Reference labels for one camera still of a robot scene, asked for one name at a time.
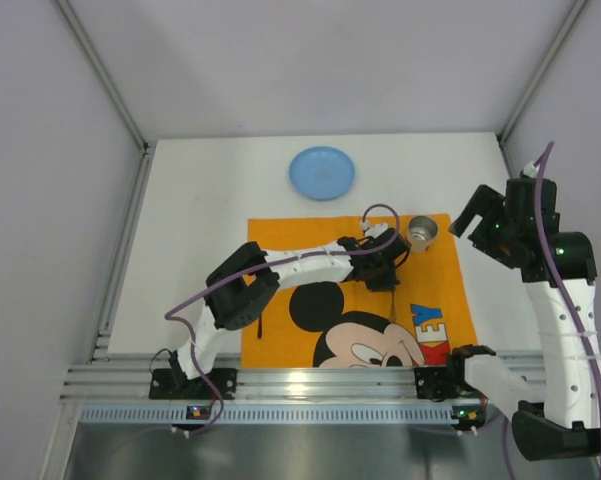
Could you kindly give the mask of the rose gold fork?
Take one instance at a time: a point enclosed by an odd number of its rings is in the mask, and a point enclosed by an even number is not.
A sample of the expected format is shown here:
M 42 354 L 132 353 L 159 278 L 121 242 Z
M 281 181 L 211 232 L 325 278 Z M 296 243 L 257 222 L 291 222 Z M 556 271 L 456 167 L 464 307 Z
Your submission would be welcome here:
M 263 314 L 260 314 L 257 322 L 257 339 L 263 338 Z

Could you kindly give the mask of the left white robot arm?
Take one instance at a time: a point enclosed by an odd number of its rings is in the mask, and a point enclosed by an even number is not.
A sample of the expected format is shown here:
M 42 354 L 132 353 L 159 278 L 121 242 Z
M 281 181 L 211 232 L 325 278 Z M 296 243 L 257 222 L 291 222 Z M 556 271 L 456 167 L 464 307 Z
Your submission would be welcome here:
M 344 236 L 308 249 L 266 250 L 255 241 L 241 245 L 207 277 L 204 290 L 165 314 L 189 331 L 185 344 L 170 354 L 175 384 L 181 388 L 208 375 L 226 334 L 254 323 L 277 292 L 317 282 L 362 282 L 371 291 L 394 286 L 399 258 L 410 249 L 399 230 L 386 223 L 360 239 Z

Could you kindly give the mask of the orange Mickey Mouse cloth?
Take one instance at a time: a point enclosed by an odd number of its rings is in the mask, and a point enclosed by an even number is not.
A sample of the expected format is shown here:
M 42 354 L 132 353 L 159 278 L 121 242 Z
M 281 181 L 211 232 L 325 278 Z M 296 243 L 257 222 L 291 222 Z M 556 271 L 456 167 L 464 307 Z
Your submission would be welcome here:
M 424 253 L 397 270 L 397 322 L 389 321 L 391 292 L 361 282 L 322 282 L 276 293 L 258 320 L 241 332 L 244 368 L 379 368 L 440 366 L 452 349 L 477 341 L 451 220 Z

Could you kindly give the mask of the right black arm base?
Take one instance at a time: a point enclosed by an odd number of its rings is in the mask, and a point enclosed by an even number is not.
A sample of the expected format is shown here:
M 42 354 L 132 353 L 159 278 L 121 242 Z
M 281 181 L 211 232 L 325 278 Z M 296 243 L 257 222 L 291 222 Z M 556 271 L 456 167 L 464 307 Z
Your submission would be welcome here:
M 416 395 L 421 400 L 442 402 L 460 398 L 486 398 L 482 392 L 469 385 L 463 367 L 415 367 L 413 374 Z

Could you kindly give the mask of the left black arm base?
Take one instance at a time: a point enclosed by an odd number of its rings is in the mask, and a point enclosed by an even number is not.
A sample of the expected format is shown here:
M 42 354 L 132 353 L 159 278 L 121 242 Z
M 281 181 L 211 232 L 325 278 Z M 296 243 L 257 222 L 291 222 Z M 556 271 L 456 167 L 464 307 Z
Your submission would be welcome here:
M 237 370 L 234 368 L 215 368 L 208 379 L 224 399 L 234 397 L 237 385 Z M 170 368 L 156 369 L 151 374 L 148 397 L 151 400 L 212 400 L 217 394 L 201 377 L 188 380 L 176 378 Z

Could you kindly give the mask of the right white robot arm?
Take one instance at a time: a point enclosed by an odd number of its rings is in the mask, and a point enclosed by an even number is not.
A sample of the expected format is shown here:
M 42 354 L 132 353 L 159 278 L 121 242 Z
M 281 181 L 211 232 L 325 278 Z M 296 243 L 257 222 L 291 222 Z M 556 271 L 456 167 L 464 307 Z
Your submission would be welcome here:
M 517 269 L 538 325 L 545 389 L 531 387 L 486 346 L 447 356 L 458 388 L 476 391 L 509 420 L 528 461 L 601 456 L 601 355 L 595 326 L 597 268 L 589 238 L 563 232 L 557 185 L 508 181 L 504 193 L 477 187 L 449 231 L 500 264 Z

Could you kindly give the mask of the gold ornate spoon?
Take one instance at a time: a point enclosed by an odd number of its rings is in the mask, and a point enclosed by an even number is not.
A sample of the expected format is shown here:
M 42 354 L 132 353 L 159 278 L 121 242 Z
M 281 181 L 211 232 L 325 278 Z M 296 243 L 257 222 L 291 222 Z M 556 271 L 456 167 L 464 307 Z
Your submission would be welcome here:
M 390 311 L 389 311 L 389 321 L 391 323 L 397 322 L 397 309 L 396 309 L 396 292 L 392 291 L 390 296 Z

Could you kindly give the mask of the metal cup with paper sleeve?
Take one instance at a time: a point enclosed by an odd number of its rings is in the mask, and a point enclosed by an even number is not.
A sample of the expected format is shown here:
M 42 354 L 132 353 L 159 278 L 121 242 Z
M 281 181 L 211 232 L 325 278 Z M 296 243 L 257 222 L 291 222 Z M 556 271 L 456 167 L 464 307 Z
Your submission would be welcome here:
M 406 240 L 410 245 L 410 252 L 413 254 L 426 252 L 438 233 L 438 224 L 432 217 L 427 215 L 412 217 L 406 228 Z

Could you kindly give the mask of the blue plastic plate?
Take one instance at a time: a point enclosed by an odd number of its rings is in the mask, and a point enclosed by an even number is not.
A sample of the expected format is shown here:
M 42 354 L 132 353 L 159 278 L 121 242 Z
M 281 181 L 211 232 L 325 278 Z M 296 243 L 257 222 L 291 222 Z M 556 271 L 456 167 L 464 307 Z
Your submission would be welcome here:
M 351 189 L 356 169 L 351 157 L 342 150 L 315 146 L 299 152 L 292 159 L 288 176 L 301 196 L 314 201 L 331 201 Z

